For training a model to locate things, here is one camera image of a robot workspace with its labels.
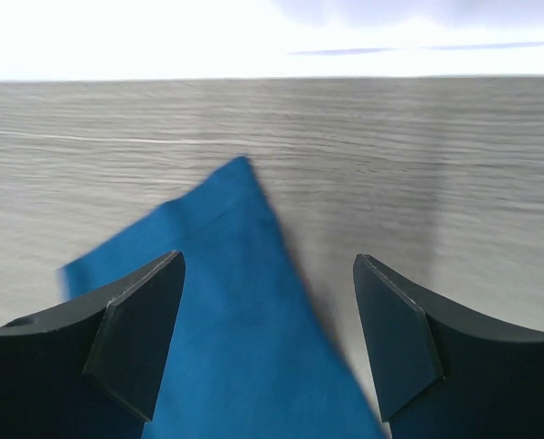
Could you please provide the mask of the blue printed t-shirt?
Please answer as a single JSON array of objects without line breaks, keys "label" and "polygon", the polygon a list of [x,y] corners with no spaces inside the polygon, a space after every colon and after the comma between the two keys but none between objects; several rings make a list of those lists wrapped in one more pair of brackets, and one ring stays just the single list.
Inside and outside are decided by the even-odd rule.
[{"label": "blue printed t-shirt", "polygon": [[169,251],[186,263],[146,438],[380,438],[322,329],[249,160],[240,156],[64,266],[68,297]]}]

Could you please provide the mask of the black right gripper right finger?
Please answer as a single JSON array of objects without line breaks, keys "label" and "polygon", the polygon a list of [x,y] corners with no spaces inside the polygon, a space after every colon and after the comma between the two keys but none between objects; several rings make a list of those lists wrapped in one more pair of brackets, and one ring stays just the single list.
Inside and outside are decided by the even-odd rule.
[{"label": "black right gripper right finger", "polygon": [[544,332],[460,305],[360,254],[353,277],[395,438],[544,438]]}]

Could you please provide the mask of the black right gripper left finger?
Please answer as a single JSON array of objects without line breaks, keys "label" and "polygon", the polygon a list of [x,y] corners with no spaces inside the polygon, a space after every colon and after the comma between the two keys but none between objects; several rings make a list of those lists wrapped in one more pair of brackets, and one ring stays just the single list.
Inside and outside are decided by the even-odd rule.
[{"label": "black right gripper left finger", "polygon": [[0,327],[0,438],[138,438],[155,414],[185,279],[168,252]]}]

